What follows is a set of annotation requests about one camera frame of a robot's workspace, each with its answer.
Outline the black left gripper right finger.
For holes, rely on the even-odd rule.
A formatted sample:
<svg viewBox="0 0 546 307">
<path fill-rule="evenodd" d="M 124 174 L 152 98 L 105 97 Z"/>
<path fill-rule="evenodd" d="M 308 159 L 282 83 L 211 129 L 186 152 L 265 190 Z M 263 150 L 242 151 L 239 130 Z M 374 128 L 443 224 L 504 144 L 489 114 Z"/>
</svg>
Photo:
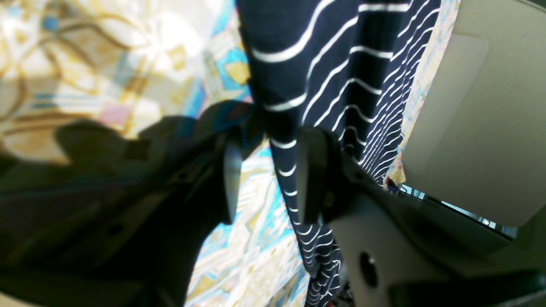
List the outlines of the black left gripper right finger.
<svg viewBox="0 0 546 307">
<path fill-rule="evenodd" d="M 506 270 L 427 214 L 377 185 L 319 127 L 296 133 L 298 216 L 330 227 L 357 307 L 530 307 L 545 272 Z"/>
</svg>

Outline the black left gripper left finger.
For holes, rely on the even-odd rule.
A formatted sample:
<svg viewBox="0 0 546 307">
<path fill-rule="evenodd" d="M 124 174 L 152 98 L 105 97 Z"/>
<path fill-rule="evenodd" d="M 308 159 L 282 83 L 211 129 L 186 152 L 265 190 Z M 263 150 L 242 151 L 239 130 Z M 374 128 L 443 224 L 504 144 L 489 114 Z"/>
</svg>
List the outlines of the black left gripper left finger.
<svg viewBox="0 0 546 307">
<path fill-rule="evenodd" d="M 1 149 L 1 294 L 40 307 L 181 307 L 198 254 L 235 221 L 264 111 L 221 101 L 129 140 L 94 120 L 53 131 L 65 165 Z"/>
</svg>

